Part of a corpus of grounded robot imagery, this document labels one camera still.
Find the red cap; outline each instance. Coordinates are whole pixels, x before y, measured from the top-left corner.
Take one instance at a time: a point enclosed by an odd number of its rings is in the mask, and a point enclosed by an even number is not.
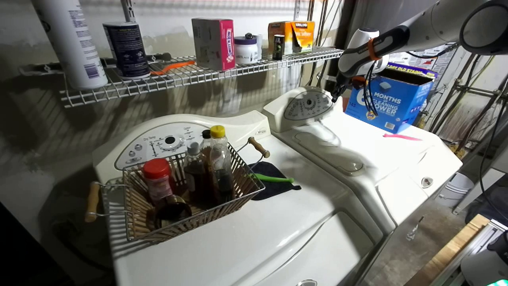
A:
[[[172,175],[172,167],[164,158],[148,161],[142,169],[145,178],[164,178]]]

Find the floor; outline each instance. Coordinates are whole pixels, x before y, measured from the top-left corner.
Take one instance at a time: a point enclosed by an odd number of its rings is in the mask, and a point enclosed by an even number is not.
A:
[[[415,239],[408,232],[423,220]],[[361,286],[402,286],[426,266],[464,226],[466,220],[429,199],[391,236]]]

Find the jar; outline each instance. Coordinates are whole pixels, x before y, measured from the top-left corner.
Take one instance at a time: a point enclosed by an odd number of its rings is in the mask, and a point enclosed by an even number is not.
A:
[[[154,204],[173,196],[173,189],[170,185],[173,172],[166,159],[159,158],[148,161],[143,166],[142,172],[148,186],[148,196]]]
[[[258,37],[246,34],[245,37],[235,37],[235,54],[239,66],[250,66],[261,61],[261,50]]]

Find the wooden board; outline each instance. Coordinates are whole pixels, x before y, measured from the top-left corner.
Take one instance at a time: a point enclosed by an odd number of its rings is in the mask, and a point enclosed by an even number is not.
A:
[[[483,228],[489,224],[489,220],[477,215],[462,231],[451,239],[439,255],[432,258],[410,282],[407,286],[427,286],[431,285],[445,267],[461,253]]]

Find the white wire shelf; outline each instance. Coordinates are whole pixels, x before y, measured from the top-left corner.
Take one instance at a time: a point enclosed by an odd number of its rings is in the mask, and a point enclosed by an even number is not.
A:
[[[61,91],[61,97],[65,108],[73,108],[81,105],[107,102],[107,101],[169,91],[169,89],[183,88],[183,86],[219,81],[224,78],[237,78],[237,77],[245,77],[253,73],[262,73],[262,72],[275,70],[277,67],[285,64],[293,66],[293,64],[312,64],[318,61],[331,61],[331,59],[340,58],[340,54],[342,54],[342,50],[316,48],[312,53],[286,56],[283,61],[264,61],[253,66],[240,66],[227,72],[205,70],[200,67],[186,67],[186,69],[170,72],[164,77],[110,81],[108,86],[100,89],[72,91],[67,88],[65,91]],[[192,58],[173,59],[172,62],[189,61],[189,59]]]

